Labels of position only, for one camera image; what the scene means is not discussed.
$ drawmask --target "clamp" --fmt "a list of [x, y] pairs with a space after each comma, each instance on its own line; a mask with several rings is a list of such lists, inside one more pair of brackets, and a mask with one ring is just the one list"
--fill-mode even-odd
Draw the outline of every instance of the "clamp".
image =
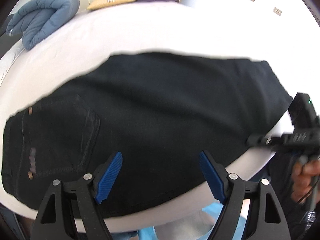
[[107, 199], [121, 166], [122, 154], [118, 152], [94, 174], [73, 182], [54, 180], [41, 202], [30, 240], [78, 240], [71, 199], [77, 200], [89, 240], [113, 240], [97, 207]]
[[251, 182], [229, 174], [208, 151], [200, 153], [200, 167], [212, 195], [223, 204], [208, 240], [232, 240], [244, 199], [250, 199], [250, 207], [242, 240], [291, 239], [283, 210], [267, 179]]

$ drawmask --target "human hand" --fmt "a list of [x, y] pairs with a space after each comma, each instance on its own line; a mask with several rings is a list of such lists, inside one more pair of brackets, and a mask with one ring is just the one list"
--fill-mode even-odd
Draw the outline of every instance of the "human hand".
[[[306, 163], [304, 166], [297, 161], [292, 168], [292, 195], [291, 198], [298, 202], [308, 191], [312, 188], [311, 177], [320, 175], [320, 160], [311, 161]], [[320, 201], [320, 187], [318, 189], [317, 200], [318, 203]]]

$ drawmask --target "white mattress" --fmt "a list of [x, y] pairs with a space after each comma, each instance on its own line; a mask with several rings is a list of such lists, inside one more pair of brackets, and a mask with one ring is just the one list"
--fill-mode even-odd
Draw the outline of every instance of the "white mattress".
[[[229, 13], [217, 16], [208, 10], [204, 14], [177, 3], [164, 2], [132, 3], [77, 14], [31, 51], [22, 51], [11, 67], [8, 65], [10, 69], [0, 86], [0, 137], [3, 137], [3, 128], [9, 116], [50, 94], [71, 78], [97, 68], [110, 54], [122, 52], [156, 50], [182, 55], [267, 60], [292, 96], [297, 91], [309, 93], [320, 112], [316, 83], [313, 83], [317, 80], [313, 75], [313, 67], [318, 61], [316, 52], [319, 46], [312, 47], [313, 44], [308, 44], [303, 35], [298, 35], [295, 40], [290, 39], [290, 42], [275, 40], [276, 34], [267, 29], [257, 35], [251, 32], [252, 26], [244, 24], [250, 21], [262, 28], [263, 21], [260, 18], [249, 20], [246, 15], [226, 25], [219, 18], [231, 20]], [[281, 23], [283, 18], [274, 18], [274, 24]], [[306, 18], [306, 23], [308, 28], [316, 26], [310, 17]], [[318, 28], [313, 38], [319, 40]], [[14, 53], [14, 50], [10, 50], [1, 59], [0, 65]], [[292, 130], [287, 115], [283, 120], [279, 123], [281, 128], [278, 132]], [[238, 164], [231, 164], [228, 171], [249, 179], [271, 157], [269, 151], [259, 153], [249, 150], [239, 158]], [[20, 215], [33, 219], [36, 217], [36, 211], [7, 194], [2, 183], [0, 201]], [[111, 232], [136, 230], [182, 218], [212, 201], [209, 187], [203, 183], [168, 203], [129, 216], [110, 218], [106, 223]], [[78, 230], [83, 232], [82, 222], [76, 220], [76, 224]]]
[[12, 64], [19, 57], [19, 55], [25, 50], [22, 41], [19, 40], [12, 48], [0, 59], [0, 86], [7, 75]]

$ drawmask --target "blue clamp jaw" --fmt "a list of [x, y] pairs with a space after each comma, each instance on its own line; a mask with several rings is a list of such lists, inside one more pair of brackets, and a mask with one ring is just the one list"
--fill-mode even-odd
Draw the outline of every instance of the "blue clamp jaw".
[[122, 167], [122, 154], [117, 152], [111, 155], [107, 162], [99, 166], [94, 174], [94, 199], [98, 204], [108, 198], [110, 190]]
[[221, 204], [226, 204], [230, 193], [227, 179], [229, 174], [226, 169], [216, 163], [208, 151], [200, 153], [200, 168], [214, 198], [219, 200]]

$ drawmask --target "bed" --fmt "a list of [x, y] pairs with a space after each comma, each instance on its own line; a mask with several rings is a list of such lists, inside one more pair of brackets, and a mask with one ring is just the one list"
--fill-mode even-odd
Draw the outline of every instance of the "bed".
[[[312, 39], [319, 39], [319, 27], [307, 7], [301, 0], [290, 2], [299, 5], [302, 14], [302, 20], [292, 28], [298, 30], [300, 24], [307, 25], [310, 33], [313, 32]], [[291, 96], [298, 91], [309, 93], [320, 112], [317, 76], [313, 75], [319, 46], [310, 43], [308, 34], [297, 31], [293, 36], [292, 28], [286, 27], [288, 22], [294, 25], [295, 11], [287, 11], [281, 17], [274, 13], [268, 15], [271, 20], [266, 26], [263, 13], [258, 9], [255, 12], [260, 17], [248, 12], [252, 4], [245, 0], [240, 11], [236, 8], [230, 13], [230, 6], [225, 13], [221, 10], [219, 14], [208, 13], [208, 9], [204, 13], [174, 2], [125, 4], [79, 13], [30, 51], [19, 50], [17, 43], [0, 60], [0, 66], [6, 69], [0, 86], [0, 126], [3, 128], [9, 116], [50, 94], [71, 78], [97, 68], [111, 54], [155, 50], [181, 55], [267, 60]], [[287, 113], [271, 133], [286, 131], [292, 131]], [[272, 156], [268, 150], [250, 149], [227, 170], [249, 179]], [[20, 215], [36, 217], [35, 210], [8, 195], [2, 184], [0, 201]], [[105, 222], [111, 232], [137, 230], [177, 220], [213, 201], [207, 183], [203, 183], [155, 208], [109, 218]], [[76, 225], [79, 232], [84, 231], [81, 220], [76, 220]]]

